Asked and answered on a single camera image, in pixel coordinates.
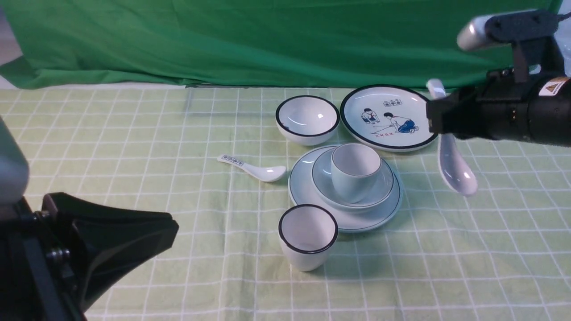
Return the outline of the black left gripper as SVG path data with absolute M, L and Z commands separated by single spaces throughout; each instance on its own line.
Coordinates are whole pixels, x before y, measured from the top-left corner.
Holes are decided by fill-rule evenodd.
M 179 224 L 169 213 L 118 209 L 64 192 L 43 197 L 53 242 L 48 258 L 86 311 L 135 268 L 170 249 Z M 26 199 L 1 206 L 1 319 L 83 321 L 53 276 L 37 216 Z

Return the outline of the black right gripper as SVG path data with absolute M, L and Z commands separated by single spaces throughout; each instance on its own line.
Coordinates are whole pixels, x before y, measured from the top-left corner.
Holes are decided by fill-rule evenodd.
M 477 96 L 475 87 L 461 87 L 449 95 L 444 88 L 429 87 L 432 98 L 426 104 L 429 131 L 457 138 L 568 148 L 570 86 L 569 77 L 556 74 L 533 74 L 522 83 L 515 82 L 512 75 L 488 74 Z

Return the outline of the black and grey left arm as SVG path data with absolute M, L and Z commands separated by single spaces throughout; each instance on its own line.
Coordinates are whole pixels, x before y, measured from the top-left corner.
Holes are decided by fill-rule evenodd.
M 0 126 L 0 314 L 3 321 L 84 321 L 116 282 L 173 246 L 169 213 L 117 209 L 64 192 L 34 211 L 30 167 Z

